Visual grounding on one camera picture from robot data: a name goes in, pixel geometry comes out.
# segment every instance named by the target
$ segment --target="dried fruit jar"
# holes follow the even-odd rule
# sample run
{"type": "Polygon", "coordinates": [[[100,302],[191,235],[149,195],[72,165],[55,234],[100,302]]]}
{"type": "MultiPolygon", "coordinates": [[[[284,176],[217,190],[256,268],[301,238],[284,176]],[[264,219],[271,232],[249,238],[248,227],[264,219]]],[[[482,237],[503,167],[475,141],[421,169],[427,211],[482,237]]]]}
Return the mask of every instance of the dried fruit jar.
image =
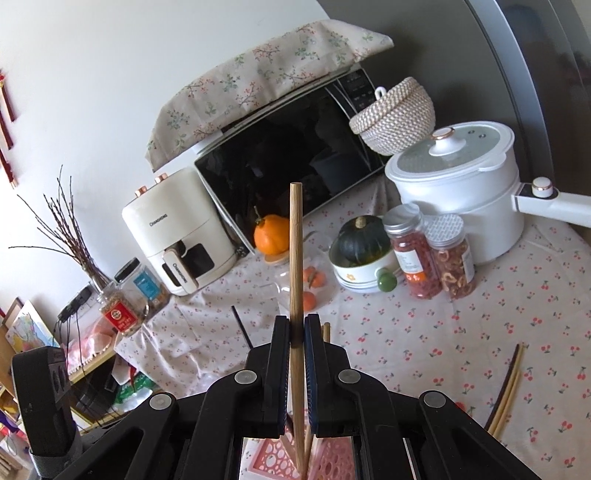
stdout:
{"type": "Polygon", "coordinates": [[[462,299],[472,293],[476,287],[474,261],[462,217],[438,215],[429,222],[426,235],[443,289],[449,292],[452,300],[462,299]]]}
{"type": "Polygon", "coordinates": [[[382,223],[411,295],[422,300],[432,299],[441,292],[441,282],[425,237],[421,210],[414,203],[404,203],[386,213],[382,223]]]}

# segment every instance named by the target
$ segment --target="table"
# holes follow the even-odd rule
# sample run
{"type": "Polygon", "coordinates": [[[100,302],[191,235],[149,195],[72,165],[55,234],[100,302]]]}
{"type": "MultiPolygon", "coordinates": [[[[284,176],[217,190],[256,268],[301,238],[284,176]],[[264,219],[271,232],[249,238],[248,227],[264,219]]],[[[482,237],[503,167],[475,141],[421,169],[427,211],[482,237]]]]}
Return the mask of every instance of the table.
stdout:
{"type": "MultiPolygon", "coordinates": [[[[305,230],[334,237],[349,218],[384,213],[387,185],[378,177],[355,187],[305,219],[305,230]]],[[[476,275],[476,290],[459,301],[445,293],[413,300],[404,284],[389,294],[340,288],[318,313],[331,322],[332,341],[347,350],[353,368],[392,391],[441,390],[480,424],[516,343],[526,343],[502,443],[543,479],[588,478],[591,248],[565,223],[527,218],[521,240],[476,275]]],[[[247,257],[194,297],[171,303],[116,351],[177,397],[203,391],[246,357],[230,305],[255,345],[269,341],[280,310],[258,287],[272,276],[260,257],[247,257]]]]}

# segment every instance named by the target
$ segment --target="electric cooking pot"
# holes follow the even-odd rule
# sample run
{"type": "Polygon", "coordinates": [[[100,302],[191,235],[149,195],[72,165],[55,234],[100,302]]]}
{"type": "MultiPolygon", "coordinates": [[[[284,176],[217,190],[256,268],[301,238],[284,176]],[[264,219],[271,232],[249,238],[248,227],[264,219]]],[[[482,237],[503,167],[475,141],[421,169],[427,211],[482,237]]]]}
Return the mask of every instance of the electric cooking pot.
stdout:
{"type": "Polygon", "coordinates": [[[394,155],[385,174],[403,203],[426,215],[460,215],[476,264],[515,245],[525,213],[591,227],[591,197],[559,192],[545,177],[521,183],[514,141],[496,122],[452,125],[394,155]]]}

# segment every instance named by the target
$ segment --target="glass jar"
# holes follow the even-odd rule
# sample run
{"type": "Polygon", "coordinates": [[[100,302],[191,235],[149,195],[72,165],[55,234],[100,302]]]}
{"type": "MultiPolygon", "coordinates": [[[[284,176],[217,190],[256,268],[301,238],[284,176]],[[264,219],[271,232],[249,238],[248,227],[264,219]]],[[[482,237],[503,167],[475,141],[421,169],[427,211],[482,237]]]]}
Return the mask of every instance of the glass jar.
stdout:
{"type": "Polygon", "coordinates": [[[462,217],[438,215],[429,222],[426,235],[443,289],[449,292],[452,300],[472,293],[476,287],[474,261],[462,217]]]}
{"type": "Polygon", "coordinates": [[[382,218],[392,248],[413,297],[432,299],[441,292],[441,282],[425,237],[423,214],[414,203],[391,209],[382,218]]]}
{"type": "Polygon", "coordinates": [[[152,318],[170,300],[170,292],[152,271],[137,258],[133,258],[115,274],[115,281],[129,301],[152,318]]]}
{"type": "Polygon", "coordinates": [[[125,297],[116,281],[103,289],[98,302],[103,316],[123,335],[131,335],[141,326],[142,311],[125,297]]]}

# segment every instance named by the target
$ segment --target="vase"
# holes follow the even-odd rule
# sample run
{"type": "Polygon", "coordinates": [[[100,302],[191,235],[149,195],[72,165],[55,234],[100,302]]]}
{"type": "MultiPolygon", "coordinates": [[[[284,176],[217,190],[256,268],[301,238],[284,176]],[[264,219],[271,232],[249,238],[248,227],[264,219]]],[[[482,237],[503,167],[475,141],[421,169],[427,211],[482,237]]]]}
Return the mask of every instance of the vase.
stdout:
{"type": "Polygon", "coordinates": [[[88,278],[90,278],[90,283],[92,283],[97,293],[101,293],[111,282],[111,279],[96,266],[92,259],[82,264],[81,267],[84,273],[88,275],[88,278]]]}

